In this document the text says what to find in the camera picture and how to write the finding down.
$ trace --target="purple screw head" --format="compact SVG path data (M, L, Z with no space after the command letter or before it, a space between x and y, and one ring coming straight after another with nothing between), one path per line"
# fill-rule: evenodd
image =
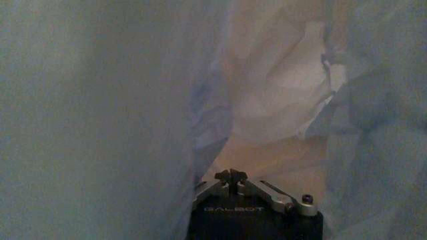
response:
M311 196L309 194L304 194L301 196L301 203L303 204L313 204L313 196Z

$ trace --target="light gray surface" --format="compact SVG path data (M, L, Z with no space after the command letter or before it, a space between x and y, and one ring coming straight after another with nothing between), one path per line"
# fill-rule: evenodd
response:
M189 114L205 102L190 97L216 84L201 94L213 109L224 89L209 75L224 9L1 2L0 239L184 238L206 144Z
M331 100L320 210L332 239L427 237L425 12L421 0L356 1L348 85Z

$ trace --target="wrinkled plastic bag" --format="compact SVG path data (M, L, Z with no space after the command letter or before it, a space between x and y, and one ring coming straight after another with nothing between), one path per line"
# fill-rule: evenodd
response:
M233 2L225 39L232 131L254 144L304 135L332 94L316 4Z

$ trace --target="silver metal part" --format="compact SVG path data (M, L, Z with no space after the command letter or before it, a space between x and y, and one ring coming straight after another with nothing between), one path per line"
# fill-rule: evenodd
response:
M315 204L305 204L297 202L297 213L303 216L312 217L317 214L317 207Z
M289 204L296 207L297 213L312 217L317 214L315 202L303 202L301 198L289 195L276 186L260 178L249 178L236 183L237 194L240 196L258 196L270 206L272 210L285 214ZM201 182L194 189L194 198L192 201L192 210L208 196L229 196L229 184L225 181L214 179L209 182Z
M245 180L237 183L237 194L242 196L258 196L270 206L272 210L285 213L286 203L292 203L292 199L272 188L262 184L258 180Z
M221 182L214 179L213 181L206 181L198 183L194 189L194 197L192 200L192 210L196 209L197 204L206 199L208 196L229 196L229 185L226 182Z
M261 179L249 178L244 182L238 182L237 194L241 196L260 196L278 213L286 212L286 204L290 203L296 206L300 215L311 217L317 214L315 203L304 203L300 198L295 198Z

